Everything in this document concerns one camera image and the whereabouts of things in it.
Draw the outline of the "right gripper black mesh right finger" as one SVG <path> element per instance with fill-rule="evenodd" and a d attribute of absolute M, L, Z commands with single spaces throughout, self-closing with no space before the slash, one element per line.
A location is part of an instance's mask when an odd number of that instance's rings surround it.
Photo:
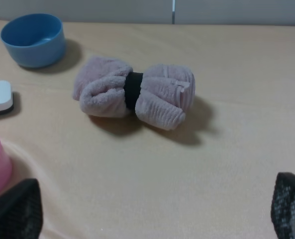
<path fill-rule="evenodd" d="M 279 239 L 295 239 L 295 175 L 277 174 L 272 204 L 271 221 Z"/>

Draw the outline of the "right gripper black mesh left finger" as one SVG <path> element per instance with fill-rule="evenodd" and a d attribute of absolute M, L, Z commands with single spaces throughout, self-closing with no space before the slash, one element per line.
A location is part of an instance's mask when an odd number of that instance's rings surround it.
<path fill-rule="evenodd" d="M 37 239 L 43 227 L 37 179 L 25 179 L 0 196 L 0 239 Z"/>

